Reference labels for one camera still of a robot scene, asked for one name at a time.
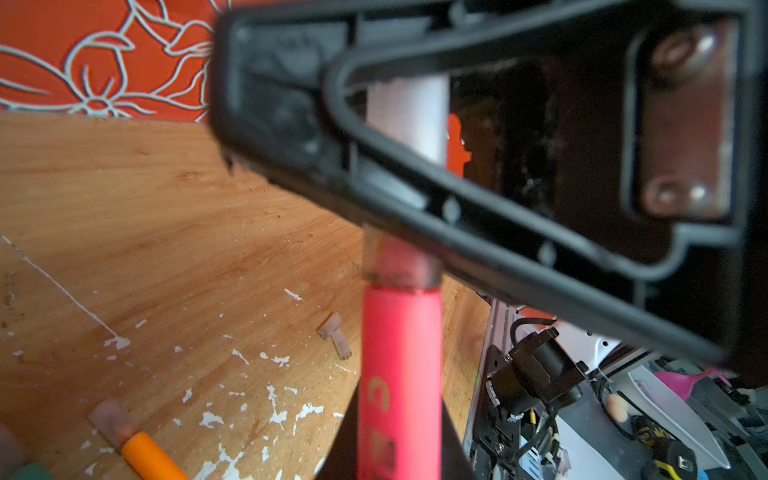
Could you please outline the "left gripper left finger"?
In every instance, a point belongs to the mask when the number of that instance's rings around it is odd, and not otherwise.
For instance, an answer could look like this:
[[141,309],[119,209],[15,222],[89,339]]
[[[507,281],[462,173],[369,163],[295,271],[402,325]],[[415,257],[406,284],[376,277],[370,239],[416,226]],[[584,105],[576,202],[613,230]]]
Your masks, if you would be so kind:
[[356,386],[316,480],[357,479],[358,403],[359,386]]

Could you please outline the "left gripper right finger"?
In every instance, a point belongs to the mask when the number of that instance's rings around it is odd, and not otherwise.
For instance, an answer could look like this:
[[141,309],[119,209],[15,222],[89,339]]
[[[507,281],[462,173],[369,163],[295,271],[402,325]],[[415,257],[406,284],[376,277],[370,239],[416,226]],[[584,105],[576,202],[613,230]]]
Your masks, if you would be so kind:
[[441,480],[475,480],[475,473],[451,421],[447,406],[442,403]]

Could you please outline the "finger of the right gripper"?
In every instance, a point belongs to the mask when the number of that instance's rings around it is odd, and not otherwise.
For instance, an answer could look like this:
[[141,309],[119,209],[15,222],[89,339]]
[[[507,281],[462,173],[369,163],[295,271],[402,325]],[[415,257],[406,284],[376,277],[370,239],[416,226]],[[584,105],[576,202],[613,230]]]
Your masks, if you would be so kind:
[[288,1],[214,27],[234,161],[495,298],[767,362],[763,1]]

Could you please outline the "pink marker pen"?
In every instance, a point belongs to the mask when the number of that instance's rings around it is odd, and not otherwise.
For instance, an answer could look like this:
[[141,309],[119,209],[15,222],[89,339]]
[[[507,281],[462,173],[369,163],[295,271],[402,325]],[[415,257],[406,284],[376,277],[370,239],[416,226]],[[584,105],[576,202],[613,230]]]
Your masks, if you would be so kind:
[[442,268],[392,234],[364,229],[357,476],[441,475]]

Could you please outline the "orange marker pen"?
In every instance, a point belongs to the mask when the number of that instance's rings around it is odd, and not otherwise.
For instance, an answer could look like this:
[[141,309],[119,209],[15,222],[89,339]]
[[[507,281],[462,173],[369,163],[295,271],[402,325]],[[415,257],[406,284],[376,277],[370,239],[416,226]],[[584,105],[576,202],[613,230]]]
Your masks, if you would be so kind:
[[189,477],[145,432],[133,435],[121,455],[143,480],[188,480]]

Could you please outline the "green marker pen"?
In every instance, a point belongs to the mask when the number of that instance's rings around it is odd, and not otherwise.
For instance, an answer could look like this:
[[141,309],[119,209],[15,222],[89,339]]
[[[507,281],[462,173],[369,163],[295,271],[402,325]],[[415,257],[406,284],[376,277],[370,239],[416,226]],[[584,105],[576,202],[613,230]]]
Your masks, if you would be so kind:
[[30,462],[16,469],[8,480],[54,480],[54,477],[40,463]]

